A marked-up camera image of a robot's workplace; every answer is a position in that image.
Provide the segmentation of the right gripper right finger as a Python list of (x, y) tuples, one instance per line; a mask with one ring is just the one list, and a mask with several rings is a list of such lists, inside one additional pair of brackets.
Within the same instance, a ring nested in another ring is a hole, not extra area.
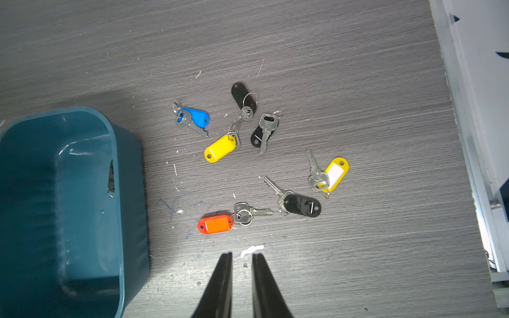
[(293, 317), (263, 254), (252, 256), (253, 317)]

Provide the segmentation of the yellow white tag key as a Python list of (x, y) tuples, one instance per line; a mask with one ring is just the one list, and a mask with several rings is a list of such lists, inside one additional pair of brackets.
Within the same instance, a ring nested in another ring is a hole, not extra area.
[(334, 158), (328, 167), (322, 171), (310, 149), (306, 150), (306, 158), (310, 162), (310, 177), (308, 183), (314, 192), (322, 192), (328, 199), (349, 171), (349, 163), (342, 157)]

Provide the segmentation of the blue tag key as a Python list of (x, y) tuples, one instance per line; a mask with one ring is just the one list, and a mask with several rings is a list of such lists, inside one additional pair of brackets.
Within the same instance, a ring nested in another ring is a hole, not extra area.
[(173, 112), (176, 114), (176, 125), (185, 130), (192, 128), (204, 137), (208, 137), (205, 128), (209, 125), (209, 115), (205, 111), (180, 107), (176, 102), (172, 105)]

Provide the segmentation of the red tag key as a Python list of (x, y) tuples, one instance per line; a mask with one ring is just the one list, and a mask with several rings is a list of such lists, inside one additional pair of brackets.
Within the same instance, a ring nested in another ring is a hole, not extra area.
[(197, 229), (203, 235), (223, 233), (239, 227), (248, 227), (255, 217), (272, 216), (272, 209), (257, 209), (247, 202), (238, 202), (233, 206), (232, 212), (219, 212), (198, 221)]

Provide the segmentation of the black tag key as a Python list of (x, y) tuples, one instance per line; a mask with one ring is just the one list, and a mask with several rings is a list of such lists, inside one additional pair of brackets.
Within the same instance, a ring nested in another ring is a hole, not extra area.
[(317, 199), (281, 189), (267, 176), (264, 177), (264, 182), (275, 191), (279, 210), (283, 215), (293, 213), (314, 218), (321, 214), (322, 205)]
[(108, 176), (108, 183), (107, 183), (107, 194), (110, 197), (114, 197), (114, 193), (115, 193), (114, 167), (113, 167), (113, 161), (111, 161), (110, 165), (109, 165), (109, 176)]
[(258, 127), (251, 135), (251, 144), (260, 148), (259, 153), (264, 154), (267, 150), (267, 142), (274, 131), (277, 130), (279, 120), (283, 117), (283, 111), (264, 113), (261, 115)]
[(248, 90), (243, 82), (236, 82), (232, 85), (231, 94), (241, 110), (243, 120), (251, 120), (257, 111), (258, 98), (255, 93)]

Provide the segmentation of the teal plastic storage box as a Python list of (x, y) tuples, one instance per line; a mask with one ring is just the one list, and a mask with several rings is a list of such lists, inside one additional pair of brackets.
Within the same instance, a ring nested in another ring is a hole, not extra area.
[(121, 317), (148, 272), (134, 134), (89, 107), (31, 115), (3, 132), (2, 317)]

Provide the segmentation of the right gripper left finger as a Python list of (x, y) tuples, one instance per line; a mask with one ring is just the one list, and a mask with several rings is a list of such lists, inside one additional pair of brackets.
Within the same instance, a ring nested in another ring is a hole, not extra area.
[(223, 253), (192, 317), (230, 318), (233, 292), (233, 254)]

